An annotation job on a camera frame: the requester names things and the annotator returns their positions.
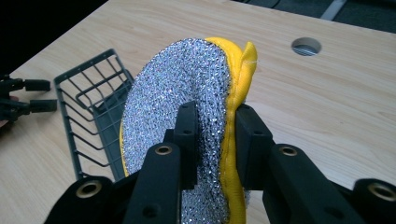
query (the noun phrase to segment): light wood surface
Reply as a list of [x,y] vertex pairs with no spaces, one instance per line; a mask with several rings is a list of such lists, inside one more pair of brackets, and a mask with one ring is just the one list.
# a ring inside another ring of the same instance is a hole
[[[366,177],[396,185],[395,34],[225,0],[110,0],[11,75],[53,80],[110,48],[135,75],[170,43],[207,36],[256,45],[247,104],[277,143],[301,148],[347,188]],[[291,50],[304,36],[320,42],[318,55]],[[0,136],[2,223],[42,223],[74,181],[60,111],[20,117]],[[247,223],[268,223],[261,196],[252,192]]]

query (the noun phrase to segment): table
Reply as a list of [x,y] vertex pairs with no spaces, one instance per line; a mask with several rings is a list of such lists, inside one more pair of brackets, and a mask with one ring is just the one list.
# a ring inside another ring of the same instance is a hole
[[[110,0],[11,76],[53,80],[110,48],[135,75],[170,43],[213,35],[256,45],[247,104],[277,143],[301,148],[347,188],[366,177],[396,185],[395,34],[226,0]],[[291,50],[305,36],[320,43],[318,55]],[[60,111],[21,117],[0,136],[2,223],[42,223],[74,181]],[[252,192],[247,223],[268,223],[261,196]]]

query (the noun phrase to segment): yellow fabric loop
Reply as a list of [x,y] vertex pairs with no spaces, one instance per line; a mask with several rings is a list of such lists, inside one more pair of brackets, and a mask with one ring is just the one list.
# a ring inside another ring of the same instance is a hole
[[220,183],[230,209],[230,224],[246,223],[245,195],[236,171],[235,111],[248,95],[248,89],[257,64],[257,51],[247,42],[242,50],[230,40],[220,37],[206,39],[220,47],[227,56],[232,76],[231,88],[226,100],[226,127],[221,142]]

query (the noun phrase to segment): dish rack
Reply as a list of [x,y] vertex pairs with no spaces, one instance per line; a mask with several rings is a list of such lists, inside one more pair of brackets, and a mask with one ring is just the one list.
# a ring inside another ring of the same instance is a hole
[[124,178],[120,123],[134,78],[116,51],[109,49],[54,82],[76,178]]

